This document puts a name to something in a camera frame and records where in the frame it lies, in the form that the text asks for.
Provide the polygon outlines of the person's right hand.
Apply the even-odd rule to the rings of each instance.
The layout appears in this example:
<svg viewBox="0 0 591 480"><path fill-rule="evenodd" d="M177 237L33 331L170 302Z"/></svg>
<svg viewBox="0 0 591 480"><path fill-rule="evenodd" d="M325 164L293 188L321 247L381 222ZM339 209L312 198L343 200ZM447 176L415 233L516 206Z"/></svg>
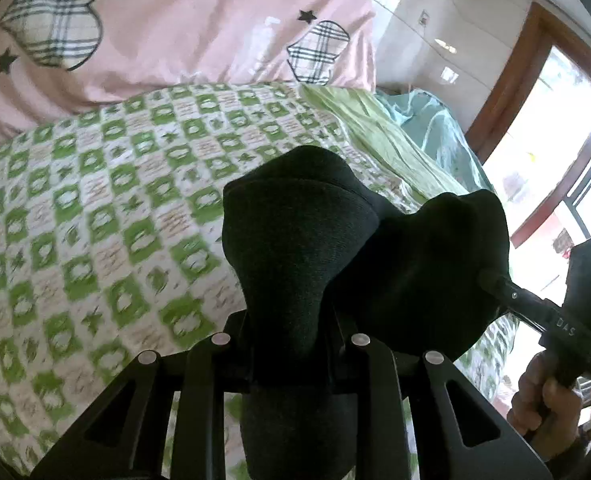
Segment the person's right hand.
<svg viewBox="0 0 591 480"><path fill-rule="evenodd" d="M532 434L530 446L544 462L568 451L579 436L582 397L559 384L553 374L557 365L548 351L531 359L507 414L518 434Z"/></svg>

